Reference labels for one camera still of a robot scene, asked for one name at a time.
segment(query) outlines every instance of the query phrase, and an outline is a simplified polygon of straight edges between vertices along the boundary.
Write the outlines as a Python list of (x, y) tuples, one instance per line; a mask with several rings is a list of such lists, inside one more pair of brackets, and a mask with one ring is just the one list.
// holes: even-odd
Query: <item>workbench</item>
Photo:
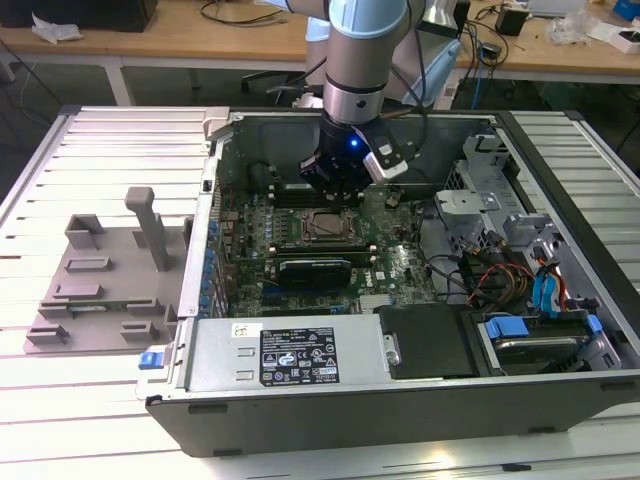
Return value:
[[(640, 472), (640, 403), (612, 408), (567, 433), (195, 459), (136, 399), (137, 355), (26, 356), (25, 333), (67, 246), (63, 232), (70, 215), (96, 213), (105, 227), (133, 227), (136, 219), (123, 202), (131, 185), (154, 188), (154, 209), (166, 226), (182, 225), (193, 213), (209, 151), (204, 116), (204, 108), (68, 109), (0, 207), (0, 478), (583, 480)], [(545, 149), (558, 179), (570, 184), (567, 191), (594, 228), (614, 236), (637, 232), (640, 217), (632, 207), (590, 202), (633, 199), (624, 190), (629, 172), (615, 154), (598, 142), (580, 143), (584, 127), (562, 114), (518, 119)], [(566, 155), (572, 145), (591, 162), (572, 166), (575, 158)], [(563, 178), (569, 170), (575, 178)], [(603, 175), (608, 183), (600, 181)], [(598, 220), (609, 210), (631, 215), (627, 228)], [(625, 238), (627, 245), (640, 241), (637, 233)], [(620, 244), (613, 240), (612, 247)], [(517, 472), (528, 467), (532, 471)]]
[[(469, 18), (495, 0), (472, 3)], [(29, 63), (99, 65), (106, 72), (116, 103), (134, 105), (135, 100), (123, 74), (129, 66), (212, 68), (242, 70), (303, 71), (305, 69), (306, 18), (283, 14), (287, 23), (264, 28), (237, 28), (216, 24), (200, 15), (203, 3), (194, 0), (159, 0), (158, 9), (143, 33), (82, 30), (84, 39), (51, 45), (29, 29), (0, 29), (10, 48)], [(590, 5), (591, 14), (605, 21), (620, 23), (611, 12), (611, 3)], [(271, 7), (230, 3), (220, 10), (223, 18), (253, 18), (273, 10)], [(493, 26), (495, 15), (484, 22)], [(545, 19), (529, 20), (519, 37), (510, 38), (507, 61), (494, 78), (548, 82), (640, 84), (640, 56), (625, 55), (614, 47), (593, 40), (591, 45), (554, 46), (547, 40)], [(481, 28), (481, 39), (500, 44), (500, 40)], [(471, 58), (467, 48), (458, 58), (437, 108), (450, 108), (458, 81)], [(0, 74), (11, 79), (7, 62), (15, 59), (0, 51)]]

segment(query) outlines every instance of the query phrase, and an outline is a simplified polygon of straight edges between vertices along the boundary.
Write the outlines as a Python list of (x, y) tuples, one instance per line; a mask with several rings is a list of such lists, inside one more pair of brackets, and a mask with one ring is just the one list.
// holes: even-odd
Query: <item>power supply label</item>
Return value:
[(260, 332), (260, 383), (265, 387), (339, 382), (333, 328)]

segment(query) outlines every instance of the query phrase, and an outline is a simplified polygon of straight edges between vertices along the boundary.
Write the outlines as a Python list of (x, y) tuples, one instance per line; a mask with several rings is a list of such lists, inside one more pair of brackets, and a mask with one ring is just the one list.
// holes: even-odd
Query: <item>metal slotted platform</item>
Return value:
[[(640, 184), (584, 121), (563, 113), (515, 112), (522, 126), (622, 271), (640, 290)], [(526, 175), (533, 206), (544, 205)]]
[[(1, 479), (86, 479), (89, 473), (109, 480), (640, 475), (638, 403), (564, 434), (194, 459), (136, 400), (136, 355), (26, 357), (24, 335), (66, 247), (68, 216), (97, 211), (104, 225), (133, 226), (122, 199), (129, 185), (140, 184), (154, 187), (165, 225), (181, 224), (195, 208), (207, 156), (204, 115), (203, 108), (85, 108), (61, 116), (3, 204)], [(502, 465), (513, 463), (533, 470), (504, 473)]]

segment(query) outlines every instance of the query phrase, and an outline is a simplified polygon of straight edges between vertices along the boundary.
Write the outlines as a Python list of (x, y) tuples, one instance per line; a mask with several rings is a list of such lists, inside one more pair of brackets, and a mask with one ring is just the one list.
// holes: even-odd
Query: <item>gray stand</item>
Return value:
[(26, 353), (143, 351), (173, 340), (189, 224), (165, 228), (153, 199), (148, 187), (127, 193), (140, 229), (71, 217), (69, 246), (27, 333)]

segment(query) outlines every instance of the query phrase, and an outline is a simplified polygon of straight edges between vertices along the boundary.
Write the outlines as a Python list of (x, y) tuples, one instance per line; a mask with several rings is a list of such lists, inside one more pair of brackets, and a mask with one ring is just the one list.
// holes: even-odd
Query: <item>blue cable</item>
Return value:
[(482, 45), (480, 45), (480, 49), (478, 51), (478, 54), (480, 55), (480, 60), (478, 60), (479, 66), (478, 66), (478, 83), (476, 84), (476, 93), (473, 96), (473, 103), (471, 104), (471, 110), (475, 110), (476, 107), (478, 106), (478, 94), (480, 93), (480, 83), (482, 82), (482, 65), (484, 65), (482, 63), (482, 61), (484, 60), (484, 57), (482, 55)]

